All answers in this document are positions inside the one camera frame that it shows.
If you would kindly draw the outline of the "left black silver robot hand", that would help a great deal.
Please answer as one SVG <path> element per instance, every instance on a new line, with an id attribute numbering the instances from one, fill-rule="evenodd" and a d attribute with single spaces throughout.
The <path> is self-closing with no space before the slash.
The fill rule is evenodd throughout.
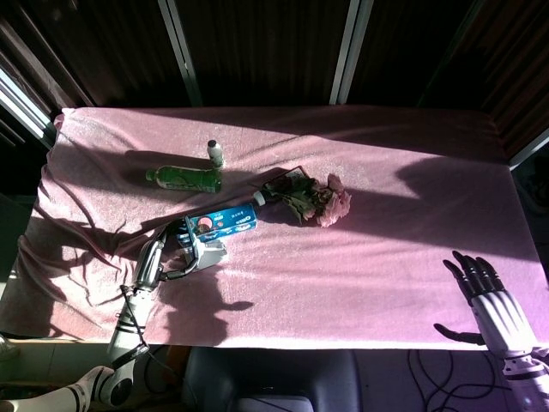
<path id="1" fill-rule="evenodd" d="M 160 262 L 167 241 L 175 237 L 183 251 L 190 252 L 190 261 L 180 270 L 165 272 Z M 169 223 L 143 246 L 134 272 L 133 289 L 153 292 L 161 282 L 183 278 L 197 269 L 199 252 L 196 235 L 188 217 Z"/>

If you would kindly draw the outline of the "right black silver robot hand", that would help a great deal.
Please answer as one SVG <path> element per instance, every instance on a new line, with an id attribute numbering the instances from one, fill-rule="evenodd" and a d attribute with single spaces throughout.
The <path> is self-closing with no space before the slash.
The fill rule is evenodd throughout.
<path id="1" fill-rule="evenodd" d="M 476 332 L 457 332 L 442 324 L 433 327 L 455 342 L 485 346 L 501 359 L 531 354 L 537 346 L 534 331 L 513 294 L 493 266 L 482 257 L 453 251 L 455 262 L 443 260 L 453 275 L 478 326 Z"/>

